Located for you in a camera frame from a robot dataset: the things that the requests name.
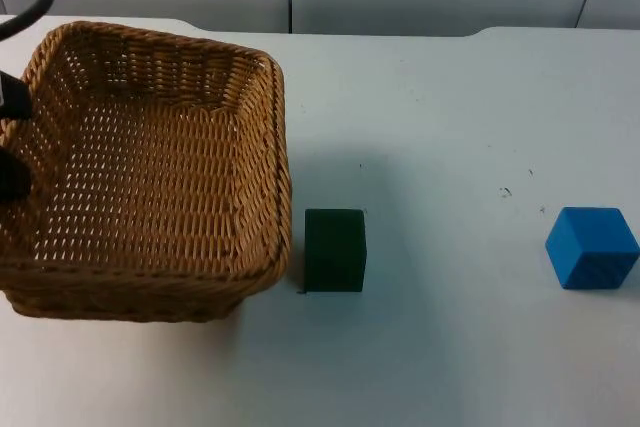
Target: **blue block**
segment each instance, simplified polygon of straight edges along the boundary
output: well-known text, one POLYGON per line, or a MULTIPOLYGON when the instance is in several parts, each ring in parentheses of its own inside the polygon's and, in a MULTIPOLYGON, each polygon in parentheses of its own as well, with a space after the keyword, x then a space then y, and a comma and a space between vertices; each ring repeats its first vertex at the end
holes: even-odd
POLYGON ((618 209, 565 207, 546 247, 565 289, 617 289, 640 256, 618 209))

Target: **dark green cube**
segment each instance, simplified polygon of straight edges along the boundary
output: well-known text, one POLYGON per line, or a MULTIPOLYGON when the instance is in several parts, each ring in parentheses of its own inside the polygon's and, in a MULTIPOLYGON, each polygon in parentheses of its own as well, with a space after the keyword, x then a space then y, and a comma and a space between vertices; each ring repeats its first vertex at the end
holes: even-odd
POLYGON ((367 243, 361 210, 308 209, 305 292, 362 292, 367 243))

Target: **cube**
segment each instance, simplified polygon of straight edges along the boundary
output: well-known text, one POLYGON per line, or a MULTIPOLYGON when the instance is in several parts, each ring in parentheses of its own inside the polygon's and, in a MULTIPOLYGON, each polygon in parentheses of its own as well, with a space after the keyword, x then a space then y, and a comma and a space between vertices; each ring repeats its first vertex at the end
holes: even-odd
POLYGON ((305 211, 305 292, 361 292, 367 245, 361 210, 305 211))
POLYGON ((640 255, 618 209, 565 207, 546 242, 565 289, 617 289, 640 255))

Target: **white table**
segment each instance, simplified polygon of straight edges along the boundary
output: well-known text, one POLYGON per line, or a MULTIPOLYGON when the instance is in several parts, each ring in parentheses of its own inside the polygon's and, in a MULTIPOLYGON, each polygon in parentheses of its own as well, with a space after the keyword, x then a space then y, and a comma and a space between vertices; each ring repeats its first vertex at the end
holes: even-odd
MULTIPOLYGON (((20 75, 69 20, 0 43, 0 69, 20 75)), ((3 425, 640 424, 640 267, 618 291, 565 291, 544 249, 564 205, 620 207, 640 233, 640 33, 108 20, 278 60, 295 243, 306 208, 365 209, 365 289, 302 296, 283 280, 205 325, 34 320, 3 301, 3 425)))

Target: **woven basket wall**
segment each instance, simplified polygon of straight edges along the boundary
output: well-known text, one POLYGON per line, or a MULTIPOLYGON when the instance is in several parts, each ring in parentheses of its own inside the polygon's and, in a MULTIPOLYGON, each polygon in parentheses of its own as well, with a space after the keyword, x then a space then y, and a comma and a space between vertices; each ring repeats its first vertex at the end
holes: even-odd
POLYGON ((256 50, 76 22, 23 80, 0 146, 32 191, 0 204, 0 288, 34 317, 206 321, 283 274, 284 87, 256 50))

